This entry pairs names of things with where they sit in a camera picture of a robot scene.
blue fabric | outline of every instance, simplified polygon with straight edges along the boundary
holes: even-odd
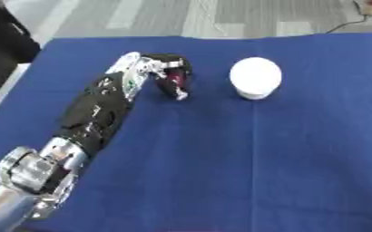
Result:
[[[187,56],[192,97],[171,101],[147,84],[66,204],[28,227],[372,231],[372,34],[54,40],[0,107],[0,159],[40,149],[73,97],[130,51]],[[228,80],[250,56],[284,73],[264,101],[242,100]]]

